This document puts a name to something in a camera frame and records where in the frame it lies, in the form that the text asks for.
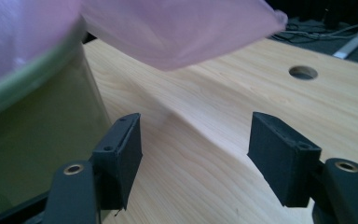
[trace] bin rim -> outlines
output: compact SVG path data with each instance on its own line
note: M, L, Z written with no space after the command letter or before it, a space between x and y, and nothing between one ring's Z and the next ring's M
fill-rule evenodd
M51 49L36 56L23 67L0 78L0 112L14 105L30 92L54 77L79 51L86 23L79 16L67 35Z

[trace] trash bin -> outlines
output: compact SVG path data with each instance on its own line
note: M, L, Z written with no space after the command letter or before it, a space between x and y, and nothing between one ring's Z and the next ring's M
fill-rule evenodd
M84 34L80 20L56 46L0 78L0 213L47 191L64 163L88 159L111 125Z

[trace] wooden table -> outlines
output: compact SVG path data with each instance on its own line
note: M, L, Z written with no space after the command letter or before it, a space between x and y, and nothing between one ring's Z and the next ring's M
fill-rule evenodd
M358 64L270 40L173 72L100 40L86 54L111 120L140 112L143 153L128 210L104 223L312 223L285 208L246 156L253 111L358 162ZM289 75L294 65L318 72Z

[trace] green bin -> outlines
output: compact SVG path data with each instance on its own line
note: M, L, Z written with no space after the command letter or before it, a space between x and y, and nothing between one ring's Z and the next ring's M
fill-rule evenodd
M50 187L56 169L87 160L111 122L78 22L60 43L0 78L0 213Z

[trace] light wood desk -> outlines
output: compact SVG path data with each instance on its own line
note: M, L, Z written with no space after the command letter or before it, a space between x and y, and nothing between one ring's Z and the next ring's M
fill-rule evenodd
M246 156L253 111L276 116L323 149L358 162L358 64L270 40L174 72L100 40L86 54L109 116L140 112L143 153L127 211L104 223L312 223L281 207ZM313 67L311 81L288 74Z

